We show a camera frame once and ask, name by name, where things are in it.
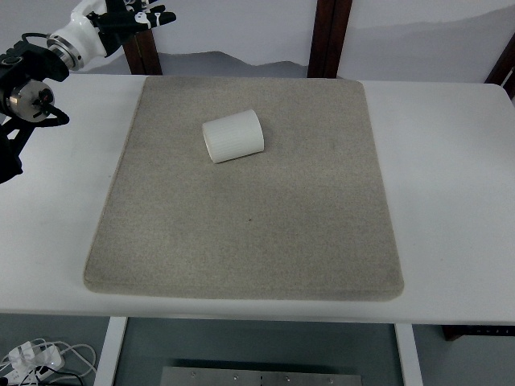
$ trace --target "white cup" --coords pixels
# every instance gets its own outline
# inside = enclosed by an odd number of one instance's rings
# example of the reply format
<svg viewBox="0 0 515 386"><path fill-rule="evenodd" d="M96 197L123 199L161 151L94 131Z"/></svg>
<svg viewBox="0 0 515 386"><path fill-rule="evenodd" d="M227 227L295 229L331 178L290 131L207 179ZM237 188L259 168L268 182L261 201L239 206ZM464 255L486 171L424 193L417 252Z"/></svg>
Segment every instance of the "white cup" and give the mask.
<svg viewBox="0 0 515 386"><path fill-rule="evenodd" d="M265 149L263 132L254 110L206 122L202 125L202 133L214 163Z"/></svg>

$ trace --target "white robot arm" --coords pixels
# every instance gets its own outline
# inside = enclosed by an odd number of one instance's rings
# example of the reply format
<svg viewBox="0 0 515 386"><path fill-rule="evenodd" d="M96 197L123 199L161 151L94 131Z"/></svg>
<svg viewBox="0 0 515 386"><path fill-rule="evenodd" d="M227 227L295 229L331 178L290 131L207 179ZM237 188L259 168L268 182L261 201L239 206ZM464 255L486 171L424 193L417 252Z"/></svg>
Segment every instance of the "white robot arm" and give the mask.
<svg viewBox="0 0 515 386"><path fill-rule="evenodd" d="M0 124L0 183L23 172L19 154L36 127L69 122L43 80L63 81L70 70L113 54L134 34L175 21L165 6L150 8L153 1L83 0L66 27L50 35L24 34L0 55L0 113L10 117ZM29 43L30 36L45 38L47 48ZM7 137L15 130L14 138Z"/></svg>

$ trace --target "gray felt mat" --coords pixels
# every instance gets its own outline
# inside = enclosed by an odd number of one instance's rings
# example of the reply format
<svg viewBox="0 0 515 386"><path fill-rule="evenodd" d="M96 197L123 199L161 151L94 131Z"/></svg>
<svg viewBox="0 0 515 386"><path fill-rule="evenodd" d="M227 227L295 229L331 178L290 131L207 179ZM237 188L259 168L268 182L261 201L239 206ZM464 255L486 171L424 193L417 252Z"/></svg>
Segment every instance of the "gray felt mat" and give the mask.
<svg viewBox="0 0 515 386"><path fill-rule="evenodd" d="M247 109L260 119L265 151L213 164L202 123ZM84 283L175 298L398 296L363 86L148 78Z"/></svg>

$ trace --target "black cable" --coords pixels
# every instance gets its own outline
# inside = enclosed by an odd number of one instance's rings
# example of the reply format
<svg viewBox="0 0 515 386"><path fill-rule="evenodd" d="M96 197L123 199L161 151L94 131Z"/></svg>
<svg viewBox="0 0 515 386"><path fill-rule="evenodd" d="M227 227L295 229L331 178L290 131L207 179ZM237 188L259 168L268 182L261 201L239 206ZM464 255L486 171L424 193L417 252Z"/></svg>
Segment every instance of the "black cable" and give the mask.
<svg viewBox="0 0 515 386"><path fill-rule="evenodd" d="M84 384L82 383L82 379L77 374L73 374L71 372L58 372L57 370L54 370L53 368L49 368L48 366L42 366L41 368L36 368L36 370L38 370L38 372L41 372L41 370L47 370L47 371L50 370L51 372L54 372L55 374L59 374L60 376L74 376L79 381L80 386L84 386Z"/></svg>

